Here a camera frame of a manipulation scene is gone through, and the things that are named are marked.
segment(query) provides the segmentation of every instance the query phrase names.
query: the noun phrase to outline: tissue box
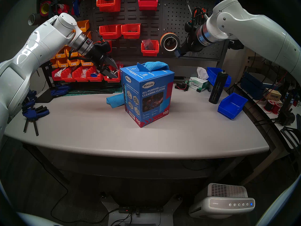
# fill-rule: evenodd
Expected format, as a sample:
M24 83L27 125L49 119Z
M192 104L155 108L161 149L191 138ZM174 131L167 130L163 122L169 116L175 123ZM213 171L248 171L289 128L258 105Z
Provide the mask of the tissue box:
M194 90L199 89L200 91L204 91L205 89L209 88L209 85L210 83L208 80L203 80L198 77L191 77L189 79L189 88L192 88Z
M174 72L150 72L139 63L120 70L125 110L137 125L144 127L168 115Z

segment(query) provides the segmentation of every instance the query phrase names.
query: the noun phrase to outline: cardboard box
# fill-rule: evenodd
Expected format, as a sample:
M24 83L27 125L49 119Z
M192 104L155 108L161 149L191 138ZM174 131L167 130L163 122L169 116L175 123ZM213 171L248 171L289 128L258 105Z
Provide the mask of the cardboard box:
M281 98L281 94L279 91L276 90L271 90L267 91L266 95L264 96L266 99L271 99L273 101L278 102Z
M204 91L205 89L209 88L209 85L210 83L208 80L203 80L198 77L191 77L189 79L189 88L194 90L200 89L201 91Z
M150 72L139 63L120 70L125 110L140 127L168 115L174 72Z

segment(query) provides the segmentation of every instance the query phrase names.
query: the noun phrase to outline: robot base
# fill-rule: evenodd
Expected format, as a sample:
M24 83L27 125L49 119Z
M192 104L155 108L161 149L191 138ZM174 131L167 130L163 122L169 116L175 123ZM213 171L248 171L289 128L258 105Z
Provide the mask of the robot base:
M173 226L173 213L182 203L182 198L176 198L176 194L171 197L171 199L164 205L163 212L158 213L140 213L136 215L132 214L132 223L131 226ZM114 210L119 207L119 205L114 201L111 195L102 199L103 205L108 211ZM109 215L108 226L119 219L124 219L128 214L119 213L118 211L112 212ZM124 222L116 222L114 225L120 224L121 226L127 226L131 221L131 217L127 218Z

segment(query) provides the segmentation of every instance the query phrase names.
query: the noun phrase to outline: pegboard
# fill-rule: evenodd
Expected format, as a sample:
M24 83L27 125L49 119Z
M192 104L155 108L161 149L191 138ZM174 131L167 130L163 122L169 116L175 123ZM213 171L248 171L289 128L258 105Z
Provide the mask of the pegboard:
M70 6L71 14L72 0L60 0L59 3ZM190 0L190 7L203 7L212 11L215 0ZM82 0L80 3L80 17L74 16L76 21L89 20L89 30L99 30L99 26L110 24L132 24L141 23L141 34L139 39L112 40L113 57L142 57L141 41L144 39L157 39L166 32L175 33L180 42L183 43L187 33L184 24L191 19L191 15L185 0L158 0L157 11L139 11L138 0L121 0L120 12L101 12L96 6L96 0ZM91 33L94 42L99 41L100 36L93 31ZM185 58L220 61L223 55L224 41L217 42L201 50L201 52L188 52ZM158 58L176 58L173 52L160 51Z

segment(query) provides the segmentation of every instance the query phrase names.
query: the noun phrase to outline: blue microfiber cloth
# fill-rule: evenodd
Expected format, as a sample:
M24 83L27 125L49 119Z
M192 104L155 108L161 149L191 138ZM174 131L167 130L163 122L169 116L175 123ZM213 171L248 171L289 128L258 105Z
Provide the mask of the blue microfiber cloth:
M142 64L145 68L147 68L149 71L154 70L169 70L168 64L160 61L148 61Z
M124 104L123 93L107 97L107 104L110 104L112 108L116 108Z

